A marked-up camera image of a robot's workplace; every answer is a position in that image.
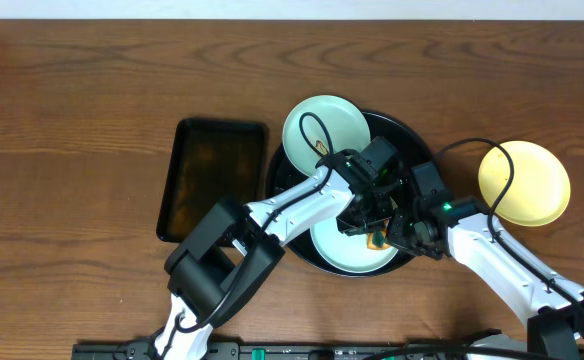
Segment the light blue plate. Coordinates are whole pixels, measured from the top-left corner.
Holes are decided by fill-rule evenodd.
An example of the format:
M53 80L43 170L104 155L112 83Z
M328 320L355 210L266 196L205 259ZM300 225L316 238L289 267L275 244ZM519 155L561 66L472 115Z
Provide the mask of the light blue plate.
M394 247L370 249L366 234L348 236L341 233L335 218L314 225L310 236L319 255L328 264L346 273L371 274L388 265L398 254Z
M282 131L285 154L292 165L305 176L315 173L319 151L329 151L321 126L311 116L318 116L326 126L335 153L344 149L362 151L371 142L368 123L351 102L332 95L318 95L303 100L288 114Z

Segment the yellow plate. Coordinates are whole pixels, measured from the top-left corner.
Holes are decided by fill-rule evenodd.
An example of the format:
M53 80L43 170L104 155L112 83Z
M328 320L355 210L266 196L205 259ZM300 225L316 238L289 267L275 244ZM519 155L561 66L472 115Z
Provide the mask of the yellow plate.
M496 204L496 214L526 227L547 225L566 210L571 184L559 159L544 147L527 141L508 141L491 149L478 170L481 194L488 205L508 187Z

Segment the green and yellow sponge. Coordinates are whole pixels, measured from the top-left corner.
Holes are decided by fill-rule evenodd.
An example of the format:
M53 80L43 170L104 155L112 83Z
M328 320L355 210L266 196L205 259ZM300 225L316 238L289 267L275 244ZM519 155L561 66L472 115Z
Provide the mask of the green and yellow sponge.
M387 223L367 234L367 248L370 250L381 251L390 248L390 245L386 241L387 235Z

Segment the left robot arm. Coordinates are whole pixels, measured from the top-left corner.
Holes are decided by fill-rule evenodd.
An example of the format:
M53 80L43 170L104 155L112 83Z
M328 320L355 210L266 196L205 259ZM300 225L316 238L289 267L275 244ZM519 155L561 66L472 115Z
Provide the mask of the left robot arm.
M288 243L340 216L368 229L403 170L395 155L343 150L324 156L313 175L274 197L245 205L220 200L166 260L171 310L153 339L153 358L202 358L212 330L255 295Z

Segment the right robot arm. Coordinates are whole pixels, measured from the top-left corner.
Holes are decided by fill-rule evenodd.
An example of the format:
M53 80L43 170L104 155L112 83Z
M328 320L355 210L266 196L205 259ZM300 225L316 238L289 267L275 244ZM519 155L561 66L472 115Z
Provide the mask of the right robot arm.
M410 210L395 210L386 240L410 255L447 256L472 270L525 325L528 352L584 359L584 286L527 250L485 204L418 199Z

